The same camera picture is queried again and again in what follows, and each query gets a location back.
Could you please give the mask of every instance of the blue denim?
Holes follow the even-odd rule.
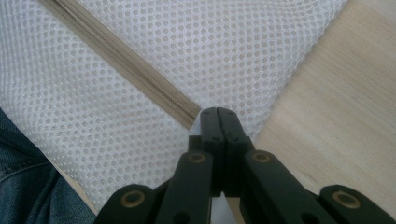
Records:
[[[95,215],[0,108],[0,224],[93,223]]]

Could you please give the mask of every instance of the denim jeans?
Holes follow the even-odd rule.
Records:
[[[95,215],[0,108],[0,224],[93,223]]]

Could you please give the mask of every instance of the black clamp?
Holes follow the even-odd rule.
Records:
[[[130,185],[115,192],[95,224],[206,224],[211,197],[240,198],[248,224],[396,224],[390,215],[354,189],[329,186],[314,195],[271,153],[256,150],[231,110],[201,113],[201,135],[174,176],[156,189]]]

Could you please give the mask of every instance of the wooden table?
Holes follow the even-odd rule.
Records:
[[[307,189],[345,185],[396,218],[396,1],[346,4],[277,99],[256,148]]]

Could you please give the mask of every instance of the metal grommet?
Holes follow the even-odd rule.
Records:
[[[145,194],[140,190],[132,190],[124,193],[121,198],[121,204],[127,208],[139,206],[145,201]]]
[[[253,154],[253,160],[266,163],[270,160],[270,157],[262,152],[256,152]]]
[[[355,196],[348,194],[344,191],[338,190],[332,194],[332,198],[347,208],[359,208],[361,207],[361,202]]]
[[[193,153],[189,156],[189,160],[195,163],[205,161],[205,155],[202,153]]]

